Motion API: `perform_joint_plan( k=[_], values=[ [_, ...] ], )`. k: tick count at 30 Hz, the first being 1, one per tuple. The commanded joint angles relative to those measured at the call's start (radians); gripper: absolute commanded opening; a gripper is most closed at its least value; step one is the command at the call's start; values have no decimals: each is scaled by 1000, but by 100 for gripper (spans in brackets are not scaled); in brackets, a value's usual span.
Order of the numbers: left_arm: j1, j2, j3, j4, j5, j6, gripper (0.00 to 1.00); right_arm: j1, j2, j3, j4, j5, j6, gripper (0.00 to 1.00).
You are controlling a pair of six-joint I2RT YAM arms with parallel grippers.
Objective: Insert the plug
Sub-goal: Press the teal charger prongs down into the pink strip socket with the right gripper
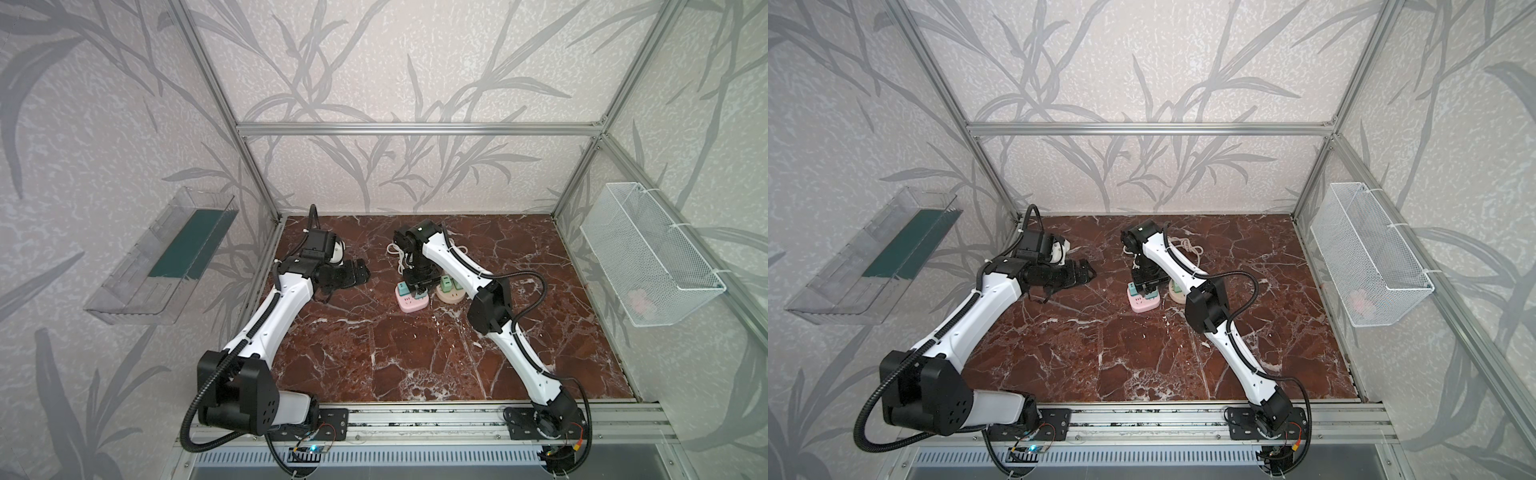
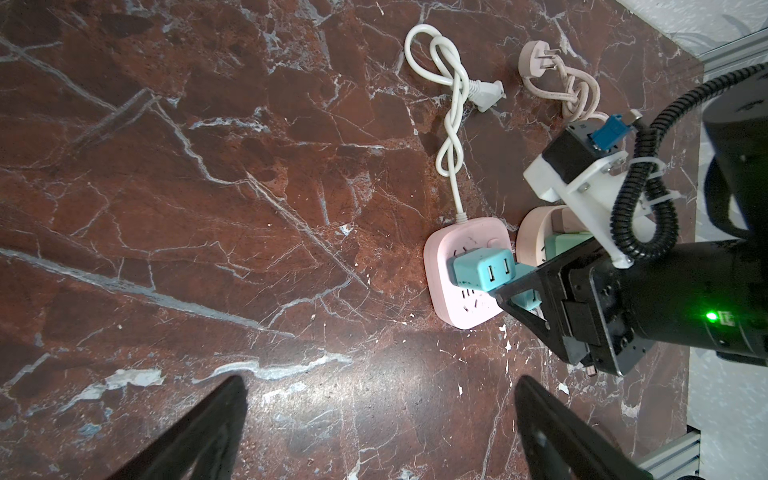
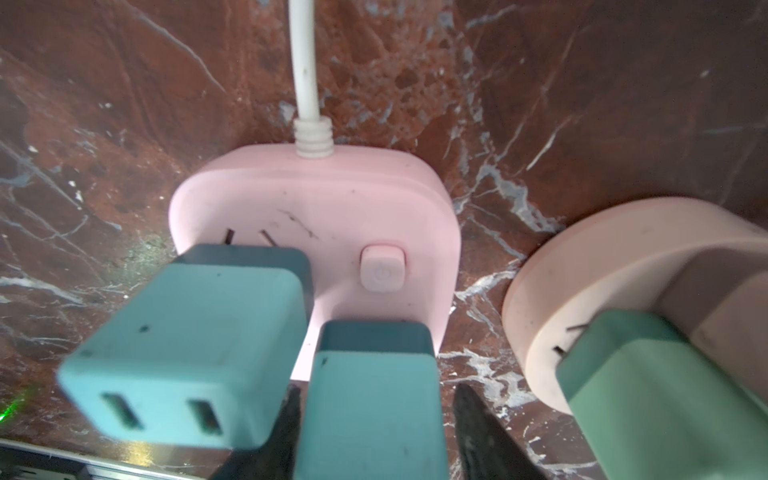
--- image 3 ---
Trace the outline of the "pink plug adapter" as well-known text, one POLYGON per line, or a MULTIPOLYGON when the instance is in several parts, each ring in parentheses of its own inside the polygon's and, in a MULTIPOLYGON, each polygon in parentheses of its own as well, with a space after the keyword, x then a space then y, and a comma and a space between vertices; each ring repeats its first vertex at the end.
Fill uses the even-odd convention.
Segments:
POLYGON ((656 306, 705 356, 767 400, 767 254, 712 249, 694 256, 656 306))

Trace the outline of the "pink square power strip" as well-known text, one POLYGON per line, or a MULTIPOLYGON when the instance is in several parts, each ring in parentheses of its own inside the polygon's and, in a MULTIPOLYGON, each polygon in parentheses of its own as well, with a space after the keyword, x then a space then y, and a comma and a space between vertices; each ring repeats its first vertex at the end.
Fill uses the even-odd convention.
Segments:
POLYGON ((441 179, 414 155, 342 145, 307 159, 291 144, 241 147, 177 188, 169 228, 178 252, 231 241, 308 257, 315 300, 295 380, 310 377, 330 320, 420 322, 443 342, 461 233, 441 179))

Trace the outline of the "beige round power strip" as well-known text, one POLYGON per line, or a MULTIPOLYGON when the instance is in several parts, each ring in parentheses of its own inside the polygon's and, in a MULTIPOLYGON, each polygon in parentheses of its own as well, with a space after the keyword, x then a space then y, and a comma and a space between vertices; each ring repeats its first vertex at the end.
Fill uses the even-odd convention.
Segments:
POLYGON ((767 232, 710 202, 657 197, 608 208, 547 241, 513 279, 501 313, 533 394, 569 413, 557 352, 603 310, 651 310, 695 255, 715 248, 764 253, 767 232))

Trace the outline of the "teal plug adapter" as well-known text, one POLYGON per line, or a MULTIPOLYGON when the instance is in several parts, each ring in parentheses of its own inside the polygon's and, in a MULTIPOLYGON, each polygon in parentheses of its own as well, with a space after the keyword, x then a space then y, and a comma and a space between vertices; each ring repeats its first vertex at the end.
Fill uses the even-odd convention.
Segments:
POLYGON ((303 252, 200 244, 69 355, 57 380, 111 438, 255 449, 279 415, 313 304, 303 252))
POLYGON ((326 323, 313 361, 297 479, 446 479, 439 369, 429 329, 326 323))

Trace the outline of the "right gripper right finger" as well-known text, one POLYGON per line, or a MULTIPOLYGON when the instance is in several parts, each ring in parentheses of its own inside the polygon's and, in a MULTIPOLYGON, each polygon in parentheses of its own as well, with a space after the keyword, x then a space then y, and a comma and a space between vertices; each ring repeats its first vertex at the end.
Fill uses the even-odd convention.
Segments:
POLYGON ((466 479, 545 479, 467 383, 455 387, 453 413, 466 479))

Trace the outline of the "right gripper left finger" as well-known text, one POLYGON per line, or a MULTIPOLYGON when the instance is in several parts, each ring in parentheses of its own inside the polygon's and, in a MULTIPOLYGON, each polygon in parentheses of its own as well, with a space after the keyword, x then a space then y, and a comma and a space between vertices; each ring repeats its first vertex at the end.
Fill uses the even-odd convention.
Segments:
POLYGON ((233 451, 210 479, 292 479, 300 428, 301 390, 290 385, 267 441, 256 449, 233 451))

